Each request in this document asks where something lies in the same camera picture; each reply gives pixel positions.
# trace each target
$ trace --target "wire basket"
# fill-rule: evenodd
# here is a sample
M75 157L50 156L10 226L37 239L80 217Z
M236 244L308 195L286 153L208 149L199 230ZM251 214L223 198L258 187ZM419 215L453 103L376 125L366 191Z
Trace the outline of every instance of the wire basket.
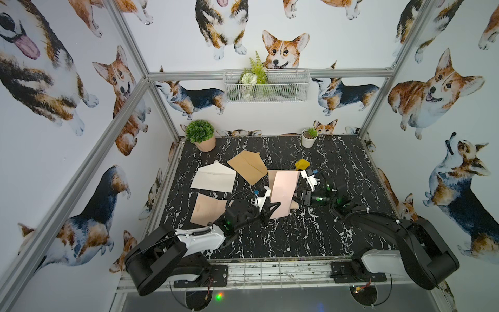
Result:
M241 84L242 69L224 70L227 102L304 102L310 85L308 69L269 69L269 84Z

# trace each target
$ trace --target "marble table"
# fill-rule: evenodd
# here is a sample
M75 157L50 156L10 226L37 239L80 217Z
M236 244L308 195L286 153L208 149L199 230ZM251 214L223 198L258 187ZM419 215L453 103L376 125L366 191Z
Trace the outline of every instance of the marble table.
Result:
M308 160L311 168L330 168L345 177L348 192L355 202L393 213L357 136L320 136L310 149L303 148L300 141L298 136L217 138L216 148L208 153L200 152L194 144L186 142L161 222L173 228L199 227L189 222L197 194L226 199L230 193L191 189L196 170L215 160L227 165L228 160L243 150L260 152L268 169L294 169L294 163L300 158ZM305 187L301 177L299 183ZM268 185L268 176L255 186L258 185ZM238 174L234 191L243 189L253 190L254 187ZM205 256L212 260L347 256L366 247L394 249L369 231L335 222L327 209L300 206L291 210L287 217L271 220L266 227L260 223L249 225L231 246L206 251Z

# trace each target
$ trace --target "brown envelope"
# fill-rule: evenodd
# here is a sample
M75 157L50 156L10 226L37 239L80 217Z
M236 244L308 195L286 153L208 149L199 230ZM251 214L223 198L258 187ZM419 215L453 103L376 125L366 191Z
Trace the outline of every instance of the brown envelope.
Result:
M255 185L268 172L267 167L260 158L260 153L242 151L227 163L250 185Z

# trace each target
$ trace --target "green plant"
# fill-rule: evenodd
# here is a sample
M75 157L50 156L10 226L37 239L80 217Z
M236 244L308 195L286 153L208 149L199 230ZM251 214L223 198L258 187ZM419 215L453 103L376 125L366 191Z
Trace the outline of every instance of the green plant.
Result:
M206 120L194 120L186 127L186 139L190 140L191 143L211 139L215 129Z

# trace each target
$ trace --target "kraft paper envelope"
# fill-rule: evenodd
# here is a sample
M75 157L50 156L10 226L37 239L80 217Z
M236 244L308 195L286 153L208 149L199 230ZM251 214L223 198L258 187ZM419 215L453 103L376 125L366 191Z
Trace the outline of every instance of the kraft paper envelope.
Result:
M267 167L260 158L260 153L242 151L227 163L250 185L255 185L268 172Z
M270 195L270 202L280 202L281 205L274 211L271 219L289 216L294 190L298 183L299 171L277 171Z
M191 188L231 193L236 172L216 160L213 164L201 167L196 172Z
M269 170L268 171L268 187L270 189L272 189L272 187L274 186L274 181L275 181L275 174L278 172L278 171L295 171L294 169L289 169L289 170ZM291 201L291 209L298 209L299 206L298 206L298 203L296 201Z

